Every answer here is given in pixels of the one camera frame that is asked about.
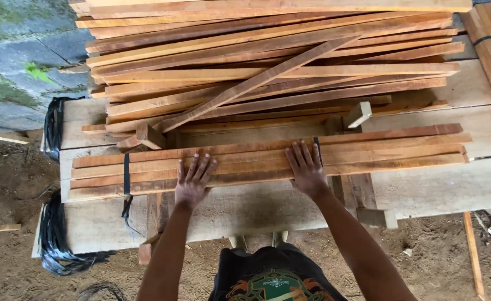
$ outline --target black t-shirt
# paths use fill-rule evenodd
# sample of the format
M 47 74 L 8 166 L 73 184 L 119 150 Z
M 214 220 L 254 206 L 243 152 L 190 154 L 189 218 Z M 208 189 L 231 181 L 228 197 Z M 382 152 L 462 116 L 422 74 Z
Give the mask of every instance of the black t-shirt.
M 227 300 L 347 301 L 310 258 L 271 246 L 247 257 L 221 250 L 209 301 Z

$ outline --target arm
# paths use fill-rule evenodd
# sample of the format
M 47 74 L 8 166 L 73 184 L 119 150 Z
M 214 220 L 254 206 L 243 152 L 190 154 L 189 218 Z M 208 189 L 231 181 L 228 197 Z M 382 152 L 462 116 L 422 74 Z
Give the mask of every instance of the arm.
M 308 195 L 322 212 L 366 300 L 416 301 L 387 254 L 329 189 L 317 145 L 313 145 L 314 160 L 304 141 L 301 148 L 294 142 L 293 152 L 286 149 L 295 176 L 292 185 Z
M 186 176 L 184 175 L 184 163 L 182 160 L 179 161 L 175 207 L 153 251 L 145 275 L 143 275 L 136 301 L 178 299 L 184 245 L 190 217 L 197 205 L 208 195 L 209 189 L 206 188 L 206 183 L 217 166 L 215 160 L 209 165 L 209 160 L 210 156 L 207 154 L 197 169 L 199 155 L 195 154 Z

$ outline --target left hand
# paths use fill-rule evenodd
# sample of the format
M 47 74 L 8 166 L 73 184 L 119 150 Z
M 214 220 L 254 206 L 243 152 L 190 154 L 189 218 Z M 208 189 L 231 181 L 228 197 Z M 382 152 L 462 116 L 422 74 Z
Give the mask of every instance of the left hand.
M 184 174 L 184 160 L 179 160 L 179 180 L 175 187 L 175 205 L 185 205 L 194 210 L 208 195 L 210 189 L 206 188 L 206 184 L 218 163 L 215 160 L 210 163 L 209 154 L 205 155 L 201 165 L 197 168 L 198 163 L 199 154 L 195 154 L 188 174 Z

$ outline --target right hand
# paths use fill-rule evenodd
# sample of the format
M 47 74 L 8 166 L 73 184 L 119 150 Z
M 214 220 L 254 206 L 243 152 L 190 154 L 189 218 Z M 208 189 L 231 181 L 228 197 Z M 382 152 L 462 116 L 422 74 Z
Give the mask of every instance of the right hand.
M 292 149 L 285 150 L 286 157 L 294 172 L 294 179 L 290 180 L 292 186 L 299 192 L 314 199 L 319 193 L 329 190 L 327 176 L 321 165 L 320 152 L 317 145 L 312 146 L 314 159 L 312 159 L 309 148 L 305 141 L 301 140 L 301 148 L 297 142 L 292 144 Z

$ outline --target graphic print on t-shirt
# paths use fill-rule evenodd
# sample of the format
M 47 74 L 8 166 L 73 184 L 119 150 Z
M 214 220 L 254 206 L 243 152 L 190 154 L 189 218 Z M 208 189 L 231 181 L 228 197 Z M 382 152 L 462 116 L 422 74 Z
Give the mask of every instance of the graphic print on t-shirt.
M 231 287 L 229 301 L 335 301 L 312 278 L 301 280 L 289 270 L 271 270 Z

